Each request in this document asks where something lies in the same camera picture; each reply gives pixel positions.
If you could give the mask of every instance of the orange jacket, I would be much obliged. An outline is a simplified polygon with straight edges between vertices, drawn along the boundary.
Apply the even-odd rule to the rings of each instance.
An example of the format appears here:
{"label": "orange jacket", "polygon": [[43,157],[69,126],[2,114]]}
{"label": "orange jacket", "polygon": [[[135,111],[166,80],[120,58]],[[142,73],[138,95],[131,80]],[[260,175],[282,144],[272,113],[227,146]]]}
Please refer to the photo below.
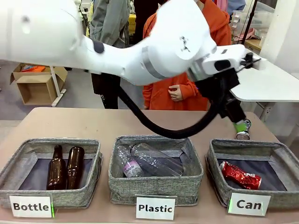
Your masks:
{"label": "orange jacket", "polygon": [[[229,15],[222,12],[212,0],[206,0],[202,13],[210,27],[210,33],[218,46],[231,44]],[[143,38],[150,35],[157,19],[157,14],[148,18],[143,29]],[[180,85],[183,100],[175,102],[171,99],[168,87]],[[205,111],[208,100],[201,96],[195,84],[188,79],[186,73],[177,77],[146,85],[143,88],[144,105],[150,110],[188,110]]]}

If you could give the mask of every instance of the brown glass bottle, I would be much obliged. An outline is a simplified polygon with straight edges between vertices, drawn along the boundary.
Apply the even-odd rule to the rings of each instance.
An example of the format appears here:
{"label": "brown glass bottle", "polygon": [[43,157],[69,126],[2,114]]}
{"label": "brown glass bottle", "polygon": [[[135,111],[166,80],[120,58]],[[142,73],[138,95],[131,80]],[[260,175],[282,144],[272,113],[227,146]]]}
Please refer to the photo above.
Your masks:
{"label": "brown glass bottle", "polygon": [[84,149],[79,146],[71,148],[67,162],[67,189],[78,189],[83,174]]}
{"label": "brown glass bottle", "polygon": [[47,190],[64,190],[66,188],[66,167],[62,158],[62,147],[55,146],[53,159],[49,163]]}

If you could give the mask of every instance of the bottle label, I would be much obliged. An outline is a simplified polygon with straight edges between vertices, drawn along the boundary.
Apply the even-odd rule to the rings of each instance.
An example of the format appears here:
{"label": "bottle label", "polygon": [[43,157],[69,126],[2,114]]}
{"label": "bottle label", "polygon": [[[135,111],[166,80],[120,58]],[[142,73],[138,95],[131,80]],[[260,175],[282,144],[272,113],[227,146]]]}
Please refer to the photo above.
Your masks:
{"label": "bottle label", "polygon": [[126,177],[132,177],[135,174],[136,169],[141,169],[136,161],[128,162],[123,168],[123,173]]}

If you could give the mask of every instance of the gray coat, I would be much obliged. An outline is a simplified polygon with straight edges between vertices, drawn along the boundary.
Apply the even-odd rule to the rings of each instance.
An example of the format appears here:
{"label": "gray coat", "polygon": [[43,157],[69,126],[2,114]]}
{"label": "gray coat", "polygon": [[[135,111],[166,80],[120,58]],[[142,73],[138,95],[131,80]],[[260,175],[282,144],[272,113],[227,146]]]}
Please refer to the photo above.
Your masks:
{"label": "gray coat", "polygon": [[125,48],[125,29],[130,0],[94,0],[90,38],[117,48]]}

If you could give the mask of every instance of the red can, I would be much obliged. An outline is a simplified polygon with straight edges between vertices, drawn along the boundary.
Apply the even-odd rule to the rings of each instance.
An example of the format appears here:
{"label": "red can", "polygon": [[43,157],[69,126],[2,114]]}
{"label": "red can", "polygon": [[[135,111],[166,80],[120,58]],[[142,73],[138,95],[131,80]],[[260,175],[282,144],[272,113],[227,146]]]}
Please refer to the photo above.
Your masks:
{"label": "red can", "polygon": [[230,164],[229,162],[223,161],[222,164],[220,164],[220,169],[224,178],[228,178],[234,181],[243,188],[258,190],[261,185],[262,178],[260,176],[255,174],[248,174],[237,166]]}

